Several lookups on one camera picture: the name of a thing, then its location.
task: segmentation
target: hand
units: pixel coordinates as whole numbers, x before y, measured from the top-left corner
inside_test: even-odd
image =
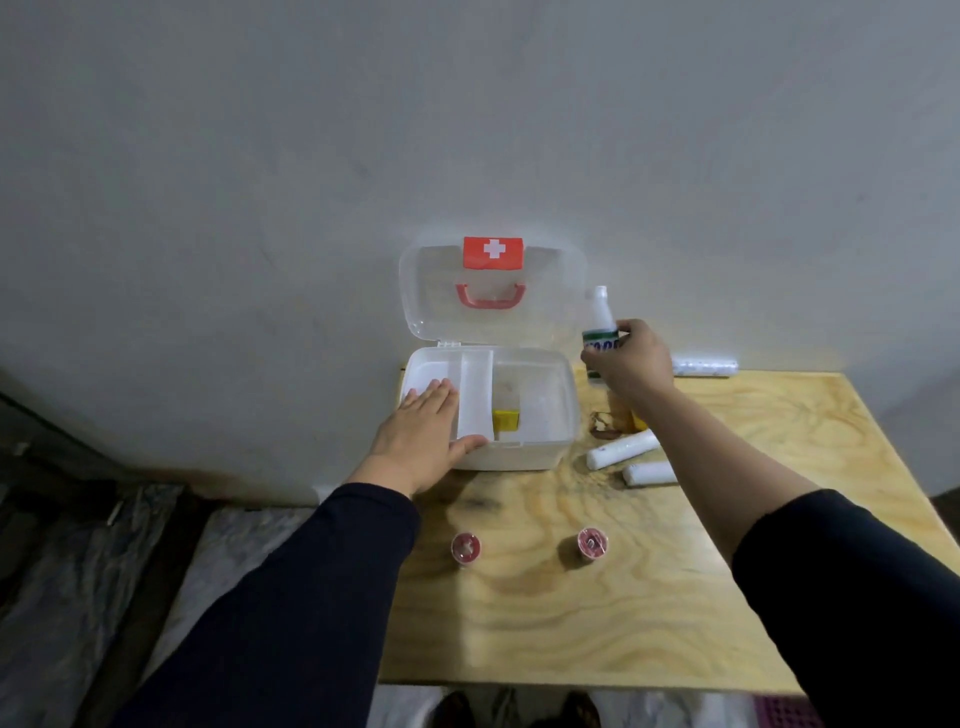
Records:
[[[673,389],[673,361],[660,337],[640,319],[618,321],[627,335],[616,349],[599,352],[585,347],[580,358],[598,372],[607,386],[631,404],[643,408],[651,394]],[[637,411],[640,417],[644,412]]]
[[[376,431],[370,454],[344,482],[372,483],[412,497],[436,485],[454,464],[487,444],[483,435],[450,442],[460,393],[449,379],[434,379],[419,397],[411,389]]]

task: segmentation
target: plastic storage box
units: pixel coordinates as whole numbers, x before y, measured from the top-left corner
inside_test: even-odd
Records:
[[[465,248],[449,243],[418,245],[400,258],[407,324],[437,342],[410,357],[401,397],[444,377],[460,390],[451,440],[482,434],[490,444],[458,470],[554,468],[580,426],[570,362],[557,348],[578,333],[586,262],[579,251],[532,244],[519,268],[468,263]],[[493,410],[518,411],[516,430],[494,431]]]

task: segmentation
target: red cross label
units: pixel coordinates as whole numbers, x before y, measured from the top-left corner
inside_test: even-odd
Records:
[[[518,271],[522,267],[522,237],[464,238],[464,268]]]

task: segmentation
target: black sleeve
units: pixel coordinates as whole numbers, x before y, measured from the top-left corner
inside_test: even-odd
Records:
[[[836,491],[761,518],[733,578],[827,725],[954,714],[960,578]]]
[[[206,611],[113,726],[362,728],[419,527],[399,493],[341,486]]]

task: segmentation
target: spray bottle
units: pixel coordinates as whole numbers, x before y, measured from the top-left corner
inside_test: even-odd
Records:
[[[594,347],[600,352],[616,349],[620,345],[620,333],[616,326],[616,319],[610,313],[610,304],[607,302],[607,286],[597,285],[587,292],[588,322],[584,331],[584,346]],[[600,375],[593,370],[587,370],[587,381],[598,387],[606,386]]]

